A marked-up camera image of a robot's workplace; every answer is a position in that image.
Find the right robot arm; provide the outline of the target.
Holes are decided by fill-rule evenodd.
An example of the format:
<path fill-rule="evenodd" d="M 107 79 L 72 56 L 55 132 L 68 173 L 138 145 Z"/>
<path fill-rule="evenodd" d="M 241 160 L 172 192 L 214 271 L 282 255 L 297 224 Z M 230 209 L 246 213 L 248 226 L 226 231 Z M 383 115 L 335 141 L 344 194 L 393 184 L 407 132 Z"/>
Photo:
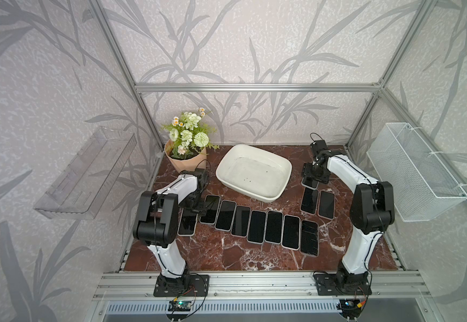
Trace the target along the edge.
<path fill-rule="evenodd" d="M 327 184 L 335 174 L 353 192 L 352 236 L 335 274 L 336 287 L 348 292 L 367 284 L 374 248 L 394 223 L 393 185 L 366 174 L 345 154 L 331 150 L 324 140 L 315 140 L 310 147 L 313 161 L 304 165 L 302 175 Z"/>

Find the phone with pink case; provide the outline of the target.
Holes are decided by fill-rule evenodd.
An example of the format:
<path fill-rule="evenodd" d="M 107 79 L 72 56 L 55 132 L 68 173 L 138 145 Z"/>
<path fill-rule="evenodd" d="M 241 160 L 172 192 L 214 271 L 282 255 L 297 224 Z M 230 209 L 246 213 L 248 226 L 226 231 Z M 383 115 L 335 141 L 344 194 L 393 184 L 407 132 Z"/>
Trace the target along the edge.
<path fill-rule="evenodd" d="M 248 234 L 251 208 L 247 206 L 237 206 L 233 218 L 231 234 L 233 236 L 246 237 Z"/>

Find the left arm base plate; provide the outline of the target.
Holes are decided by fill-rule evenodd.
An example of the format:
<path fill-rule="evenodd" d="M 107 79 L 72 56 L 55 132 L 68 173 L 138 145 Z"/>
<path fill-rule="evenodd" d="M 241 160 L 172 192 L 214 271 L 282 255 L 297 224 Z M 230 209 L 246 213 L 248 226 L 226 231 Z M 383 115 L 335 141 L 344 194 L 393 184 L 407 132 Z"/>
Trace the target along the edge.
<path fill-rule="evenodd" d="M 190 273 L 175 279 L 159 275 L 155 283 L 155 297 L 205 297 L 209 290 L 209 275 Z"/>

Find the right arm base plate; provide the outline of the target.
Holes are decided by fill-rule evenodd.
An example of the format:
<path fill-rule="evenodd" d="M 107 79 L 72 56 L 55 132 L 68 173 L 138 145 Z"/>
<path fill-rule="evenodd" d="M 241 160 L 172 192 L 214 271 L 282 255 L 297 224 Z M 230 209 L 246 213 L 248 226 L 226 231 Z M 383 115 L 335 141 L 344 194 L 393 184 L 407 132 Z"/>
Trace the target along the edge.
<path fill-rule="evenodd" d="M 372 294 L 368 272 L 354 275 L 344 270 L 335 274 L 314 272 L 313 279 L 319 296 L 369 296 Z"/>

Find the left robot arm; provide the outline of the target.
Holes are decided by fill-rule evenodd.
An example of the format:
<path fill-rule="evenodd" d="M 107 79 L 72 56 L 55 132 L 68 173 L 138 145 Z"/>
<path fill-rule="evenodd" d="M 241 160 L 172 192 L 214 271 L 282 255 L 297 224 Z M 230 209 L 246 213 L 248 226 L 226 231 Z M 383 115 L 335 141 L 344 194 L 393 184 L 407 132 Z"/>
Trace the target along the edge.
<path fill-rule="evenodd" d="M 183 170 L 172 183 L 156 191 L 145 191 L 139 199 L 133 237 L 147 246 L 160 265 L 157 297 L 177 295 L 190 288 L 187 263 L 176 242 L 178 216 L 181 208 L 193 215 L 205 212 L 201 196 L 208 183 L 207 170 Z"/>

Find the phone with light blue case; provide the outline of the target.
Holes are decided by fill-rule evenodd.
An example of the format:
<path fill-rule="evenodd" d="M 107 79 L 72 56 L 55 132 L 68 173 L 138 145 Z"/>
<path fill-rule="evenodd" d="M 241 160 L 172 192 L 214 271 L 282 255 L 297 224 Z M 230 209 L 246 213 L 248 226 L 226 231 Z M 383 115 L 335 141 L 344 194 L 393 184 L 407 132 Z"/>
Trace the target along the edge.
<path fill-rule="evenodd" d="M 265 225 L 266 225 L 266 212 L 252 211 L 249 220 L 249 228 L 247 240 L 253 244 L 263 244 Z"/>

